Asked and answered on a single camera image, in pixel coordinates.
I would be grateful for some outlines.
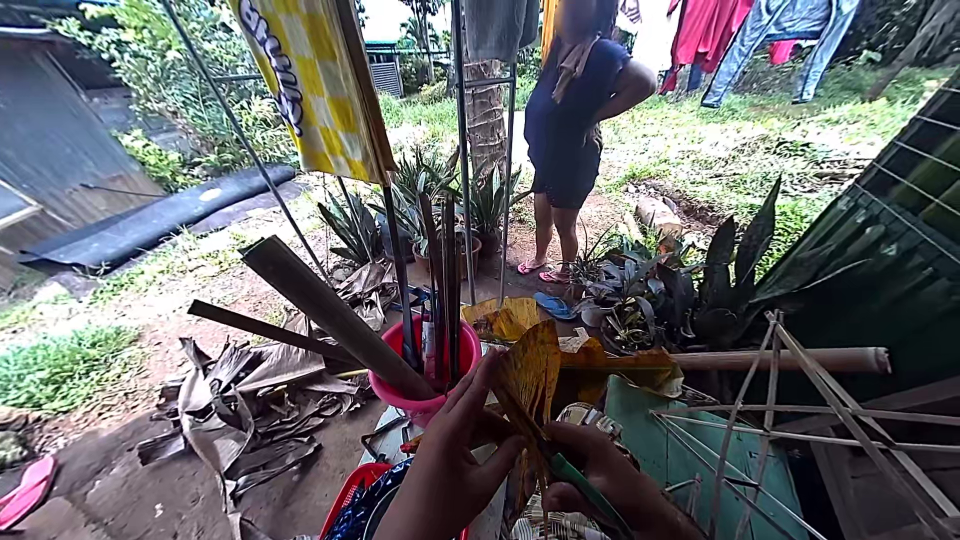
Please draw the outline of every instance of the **blue jeans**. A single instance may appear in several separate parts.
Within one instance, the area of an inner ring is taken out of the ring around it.
[[[736,33],[701,105],[720,107],[754,51],[765,42],[782,39],[819,39],[804,62],[794,103],[806,103],[836,52],[860,0],[756,0]]]

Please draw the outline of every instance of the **woman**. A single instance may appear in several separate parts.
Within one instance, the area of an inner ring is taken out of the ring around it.
[[[534,164],[537,254],[517,268],[529,274],[546,264],[546,250],[560,236],[564,264],[540,272],[545,282],[568,282],[577,256],[577,214],[600,167],[597,122],[629,110],[657,86],[654,73],[610,40],[617,0],[563,0],[557,37],[527,102],[523,135]]]

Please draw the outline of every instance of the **pink slipper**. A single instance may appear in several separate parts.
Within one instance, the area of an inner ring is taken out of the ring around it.
[[[527,265],[527,262],[529,262],[529,261],[528,261],[528,260],[524,260],[522,263],[520,263],[520,264],[516,267],[516,271],[519,273],[520,276],[526,276],[527,274],[531,274],[531,273],[533,273],[535,270],[546,266],[546,261],[544,261],[543,264],[538,264],[537,266],[529,266],[529,265]]]
[[[57,461],[48,455],[31,463],[20,485],[0,499],[0,530],[8,530],[40,506],[53,486]]]
[[[556,270],[550,270],[549,272],[540,272],[540,274],[538,275],[538,277],[542,282],[558,283],[561,285],[566,285],[567,283],[570,283],[569,276],[564,276],[564,277],[561,277],[561,276],[562,274]]]

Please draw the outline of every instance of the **hanging laundry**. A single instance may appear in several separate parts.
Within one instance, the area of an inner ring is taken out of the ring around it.
[[[785,39],[784,41],[771,43],[770,63],[772,65],[780,65],[790,61],[790,53],[793,52],[793,47],[797,44],[797,41],[797,39]]]
[[[550,45],[553,44],[553,38],[557,35],[557,7],[560,0],[543,0],[543,31],[540,33],[540,67],[546,65],[546,59],[550,58]]]
[[[758,46],[783,39],[819,39],[797,81],[794,103],[806,103],[823,77],[859,0],[757,0],[736,34],[701,105],[717,108]]]
[[[660,73],[670,68],[670,47],[680,14],[670,12],[672,0],[622,0],[616,27],[636,36],[633,56]]]
[[[537,38],[540,0],[464,0],[464,20],[467,58],[514,61]]]
[[[671,49],[673,67],[660,93],[674,89],[677,75],[685,65],[700,66],[698,81],[703,73],[713,73],[753,3],[754,0],[685,0]],[[687,86],[687,90],[696,88],[699,83]]]
[[[230,0],[300,168],[375,184],[396,170],[351,0]]]

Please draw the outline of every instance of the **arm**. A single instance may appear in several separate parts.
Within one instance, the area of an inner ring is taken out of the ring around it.
[[[649,67],[629,59],[613,81],[613,96],[600,108],[594,122],[613,118],[652,96],[657,90],[657,76]]]

